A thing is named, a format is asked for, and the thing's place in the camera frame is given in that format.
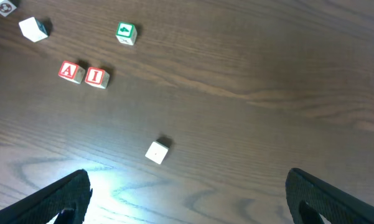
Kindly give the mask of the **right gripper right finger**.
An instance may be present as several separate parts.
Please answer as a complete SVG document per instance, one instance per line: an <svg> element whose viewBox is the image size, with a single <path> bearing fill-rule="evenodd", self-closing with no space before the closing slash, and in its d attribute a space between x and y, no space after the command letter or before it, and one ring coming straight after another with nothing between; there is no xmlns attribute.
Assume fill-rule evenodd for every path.
<svg viewBox="0 0 374 224"><path fill-rule="evenodd" d="M373 206L299 168L289 171L285 186L294 223L374 223Z"/></svg>

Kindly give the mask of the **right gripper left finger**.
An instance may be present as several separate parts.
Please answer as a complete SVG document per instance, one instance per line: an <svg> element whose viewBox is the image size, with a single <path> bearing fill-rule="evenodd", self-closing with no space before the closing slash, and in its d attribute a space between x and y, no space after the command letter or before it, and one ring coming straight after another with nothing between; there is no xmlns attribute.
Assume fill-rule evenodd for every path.
<svg viewBox="0 0 374 224"><path fill-rule="evenodd" d="M0 224L55 223L82 224L92 196L84 169L65 176L34 194L0 210Z"/></svg>

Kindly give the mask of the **red letter A block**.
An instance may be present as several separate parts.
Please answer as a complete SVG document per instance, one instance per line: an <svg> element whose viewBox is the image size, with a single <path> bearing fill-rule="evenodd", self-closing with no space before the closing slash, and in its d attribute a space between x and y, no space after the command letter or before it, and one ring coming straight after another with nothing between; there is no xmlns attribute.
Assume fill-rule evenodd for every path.
<svg viewBox="0 0 374 224"><path fill-rule="evenodd" d="M75 63L63 61L58 75L70 82L81 84L85 75L85 69Z"/></svg>

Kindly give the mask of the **red letter I block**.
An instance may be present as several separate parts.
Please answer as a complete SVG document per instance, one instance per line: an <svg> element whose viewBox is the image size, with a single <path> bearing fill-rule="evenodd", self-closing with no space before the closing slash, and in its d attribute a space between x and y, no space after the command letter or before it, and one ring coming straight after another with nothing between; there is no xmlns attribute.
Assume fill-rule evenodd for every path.
<svg viewBox="0 0 374 224"><path fill-rule="evenodd" d="M93 87L106 89L110 74L103 69L89 67L86 72L85 82Z"/></svg>

